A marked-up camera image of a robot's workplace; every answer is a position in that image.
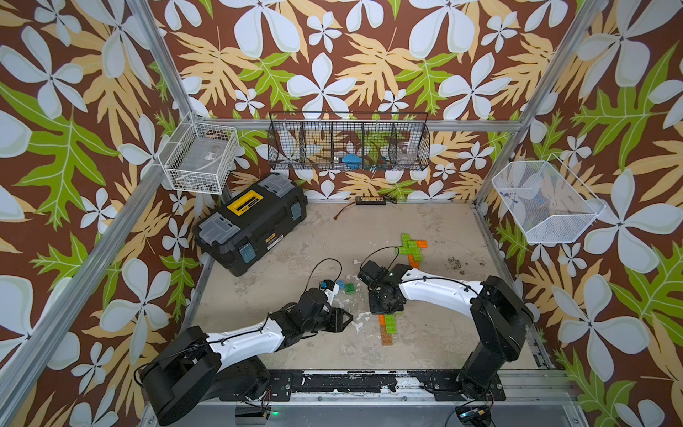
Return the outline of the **lime lego brick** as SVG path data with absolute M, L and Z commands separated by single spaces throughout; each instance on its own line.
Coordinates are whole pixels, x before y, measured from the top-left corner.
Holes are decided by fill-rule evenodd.
M 419 264 L 423 261 L 422 250 L 428 246 L 425 240 L 412 239 L 409 234 L 403 233 L 401 235 L 399 253 L 407 256 L 410 264 Z
M 389 334 L 390 336 L 393 336 L 394 334 L 396 334 L 398 332 L 398 329 L 397 329 L 395 316 L 386 314 L 383 316 L 383 318 L 384 318 L 384 325 L 385 325 L 386 333 Z
M 403 245 L 398 248 L 398 253 L 399 254 L 404 254 L 404 255 L 421 255 L 421 248 L 418 247 L 418 245 L 415 242 L 410 241 L 407 245 Z

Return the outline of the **tan lego brick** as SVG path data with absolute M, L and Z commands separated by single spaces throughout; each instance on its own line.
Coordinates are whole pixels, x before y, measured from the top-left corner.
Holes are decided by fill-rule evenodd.
M 389 334 L 384 326 L 381 326 L 381 341 L 382 341 L 382 346 L 391 346 L 393 345 L 393 338 L 392 335 Z

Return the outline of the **orange lego brick long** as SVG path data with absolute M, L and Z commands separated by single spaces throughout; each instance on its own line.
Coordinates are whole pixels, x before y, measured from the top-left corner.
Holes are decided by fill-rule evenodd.
M 410 255 L 410 256 L 408 257 L 408 261 L 409 261 L 409 265 L 410 265 L 412 268 L 414 268 L 414 269 L 419 269 L 419 268 L 420 268 L 420 263 L 418 263 L 418 261 L 416 261 L 416 259 L 414 258 L 413 255 Z

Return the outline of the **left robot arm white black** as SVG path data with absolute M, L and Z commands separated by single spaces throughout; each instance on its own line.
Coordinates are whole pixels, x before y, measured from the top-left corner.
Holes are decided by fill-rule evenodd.
M 269 313 L 251 327 L 206 333 L 195 326 L 184 330 L 163 352 L 139 371 L 139 383 L 161 426 L 172 425 L 214 396 L 245 396 L 220 385 L 220 373 L 263 354 L 291 347 L 320 332 L 341 333 L 354 320 L 333 306 L 338 287 L 310 288 L 298 302 Z

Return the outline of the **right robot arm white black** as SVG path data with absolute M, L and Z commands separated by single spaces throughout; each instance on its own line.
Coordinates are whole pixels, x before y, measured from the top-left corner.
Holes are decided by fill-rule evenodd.
M 403 311 L 406 302 L 428 302 L 470 318 L 480 342 L 455 380 L 456 389 L 469 400 L 483 398 L 493 388 L 501 367 L 519 359 L 533 314 L 504 280 L 449 279 L 398 264 L 392 270 L 365 263 L 359 278 L 368 288 L 370 311 L 390 315 Z

